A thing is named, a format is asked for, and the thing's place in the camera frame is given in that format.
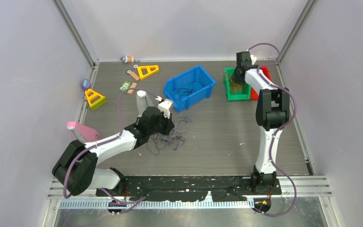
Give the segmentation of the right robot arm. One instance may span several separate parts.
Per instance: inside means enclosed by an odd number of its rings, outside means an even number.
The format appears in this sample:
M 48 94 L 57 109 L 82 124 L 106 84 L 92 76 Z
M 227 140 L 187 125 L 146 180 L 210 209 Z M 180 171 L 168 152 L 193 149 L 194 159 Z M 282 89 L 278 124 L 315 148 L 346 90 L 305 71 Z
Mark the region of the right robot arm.
M 283 87 L 268 79 L 252 62 L 249 51 L 236 53 L 236 67 L 231 76 L 237 84 L 248 84 L 258 94 L 255 112 L 260 129 L 259 155 L 250 178 L 250 189 L 263 194 L 277 182 L 275 159 L 282 126 L 290 120 L 290 98 Z

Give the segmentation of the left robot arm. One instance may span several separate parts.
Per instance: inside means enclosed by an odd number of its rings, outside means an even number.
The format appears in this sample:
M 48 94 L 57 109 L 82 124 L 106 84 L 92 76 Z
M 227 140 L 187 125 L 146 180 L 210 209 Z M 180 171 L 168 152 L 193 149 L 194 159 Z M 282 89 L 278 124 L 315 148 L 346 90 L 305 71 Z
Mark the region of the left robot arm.
M 63 185 L 65 198 L 101 188 L 120 196 L 126 190 L 120 172 L 113 167 L 97 166 L 115 155 L 141 147 L 154 134 L 168 135 L 173 128 L 169 110 L 149 106 L 133 124 L 113 136 L 88 143 L 70 142 L 54 165 L 52 175 Z

